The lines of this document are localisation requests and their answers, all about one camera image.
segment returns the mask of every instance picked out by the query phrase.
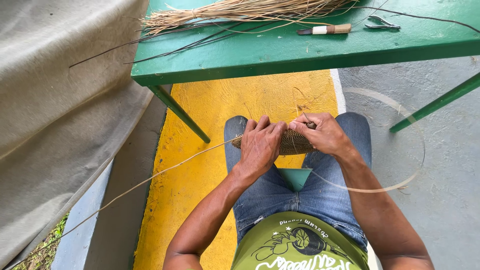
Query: knee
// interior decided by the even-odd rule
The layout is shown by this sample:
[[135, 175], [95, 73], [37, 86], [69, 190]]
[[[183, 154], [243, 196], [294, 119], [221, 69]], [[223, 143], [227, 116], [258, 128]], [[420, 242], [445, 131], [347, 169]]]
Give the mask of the knee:
[[237, 115], [228, 119], [225, 122], [225, 127], [227, 128], [227, 127], [233, 127], [233, 126], [239, 126], [239, 125], [245, 127], [247, 125], [247, 121], [248, 119], [245, 118], [244, 116]]
[[355, 124], [362, 124], [362, 125], [368, 126], [368, 121], [365, 116], [352, 111], [342, 113], [338, 115], [335, 119], [340, 126], [343, 123], [346, 123], [346, 124], [355, 123]]

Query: blade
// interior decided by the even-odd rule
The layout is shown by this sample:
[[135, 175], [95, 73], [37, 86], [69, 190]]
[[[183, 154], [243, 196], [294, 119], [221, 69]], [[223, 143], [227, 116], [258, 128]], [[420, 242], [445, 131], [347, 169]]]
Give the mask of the blade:
[[299, 34], [299, 35], [308, 35], [308, 34], [311, 34], [311, 33], [313, 33], [313, 30], [311, 28], [297, 30], [297, 34]]

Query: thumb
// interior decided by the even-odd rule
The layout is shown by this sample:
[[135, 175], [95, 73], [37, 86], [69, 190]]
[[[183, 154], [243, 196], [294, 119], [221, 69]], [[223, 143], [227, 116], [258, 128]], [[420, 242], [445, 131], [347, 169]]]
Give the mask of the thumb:
[[313, 137], [315, 135], [315, 130], [308, 128], [307, 125], [305, 125], [302, 122], [293, 121], [288, 125], [288, 127], [291, 130], [295, 130], [296, 132], [302, 134], [309, 141], [310, 141], [311, 138], [313, 139]]

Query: green table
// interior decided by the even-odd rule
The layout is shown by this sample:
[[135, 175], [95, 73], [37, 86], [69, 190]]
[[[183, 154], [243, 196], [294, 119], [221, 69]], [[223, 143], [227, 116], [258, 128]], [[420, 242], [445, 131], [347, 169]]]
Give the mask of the green table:
[[[178, 9], [192, 9], [214, 1], [151, 0], [150, 5], [154, 10], [167, 9], [164, 2]], [[373, 0], [363, 0], [358, 6], [372, 4]], [[456, 20], [480, 28], [479, 0], [391, 0], [382, 8]], [[325, 18], [319, 22], [334, 25], [355, 23], [371, 12], [371, 9], [352, 9], [343, 15]], [[480, 34], [465, 26], [383, 11], [377, 11], [375, 15], [402, 26], [402, 29], [368, 29], [364, 23], [379, 23], [365, 20], [349, 34], [299, 36], [295, 31], [305, 27], [290, 24], [258, 34], [235, 34], [165, 57], [135, 63], [132, 67], [132, 78], [138, 84], [149, 87], [208, 143], [208, 136], [160, 85], [480, 54]], [[284, 23], [277, 22], [254, 31]], [[261, 24], [263, 23], [244, 23], [234, 30]], [[178, 49], [220, 30], [218, 26], [208, 26], [155, 37], [138, 45], [135, 60]], [[390, 130], [396, 132], [479, 86], [480, 74], [418, 110]]]

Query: hand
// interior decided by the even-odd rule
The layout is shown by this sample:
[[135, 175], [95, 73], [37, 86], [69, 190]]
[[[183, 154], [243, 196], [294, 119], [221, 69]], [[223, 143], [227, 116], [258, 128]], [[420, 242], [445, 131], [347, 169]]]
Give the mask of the hand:
[[266, 115], [258, 123], [248, 120], [241, 139], [241, 158], [237, 163], [242, 173], [251, 176], [254, 181], [266, 173], [278, 158], [282, 135], [286, 129], [287, 123], [270, 123]]
[[[306, 123], [310, 121], [317, 125], [315, 129], [307, 127]], [[309, 113], [308, 116], [303, 113], [295, 118], [288, 128], [305, 136], [314, 148], [325, 154], [340, 156], [355, 149], [335, 118], [328, 112]]]

